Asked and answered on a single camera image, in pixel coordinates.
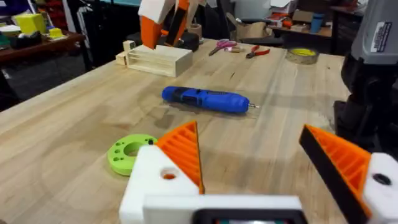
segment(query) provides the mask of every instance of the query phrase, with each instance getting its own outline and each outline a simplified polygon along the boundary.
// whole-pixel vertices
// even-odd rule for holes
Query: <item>blue cup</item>
[[[311,22],[311,33],[317,33],[321,30],[321,25],[323,22],[324,14],[314,13]]]

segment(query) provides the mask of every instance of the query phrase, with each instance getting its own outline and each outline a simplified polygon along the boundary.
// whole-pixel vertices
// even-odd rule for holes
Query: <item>hole in white part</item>
[[[178,170],[176,168],[164,168],[160,172],[160,176],[165,180],[173,180],[178,177]]]

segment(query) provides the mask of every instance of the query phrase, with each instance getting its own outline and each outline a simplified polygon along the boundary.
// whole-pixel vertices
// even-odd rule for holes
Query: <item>yellow box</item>
[[[22,33],[31,34],[36,31],[45,33],[44,19],[41,14],[21,14],[15,16]]]

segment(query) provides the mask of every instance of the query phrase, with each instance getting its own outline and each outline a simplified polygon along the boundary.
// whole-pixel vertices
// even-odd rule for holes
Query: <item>yellow tape roll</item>
[[[312,65],[318,61],[319,53],[306,48],[287,50],[286,59],[301,65]]]

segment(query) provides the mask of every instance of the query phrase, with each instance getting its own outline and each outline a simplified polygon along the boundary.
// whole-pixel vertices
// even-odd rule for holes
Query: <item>wooden box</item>
[[[129,51],[127,67],[168,77],[177,77],[192,66],[191,50],[157,45],[152,50],[140,45]]]

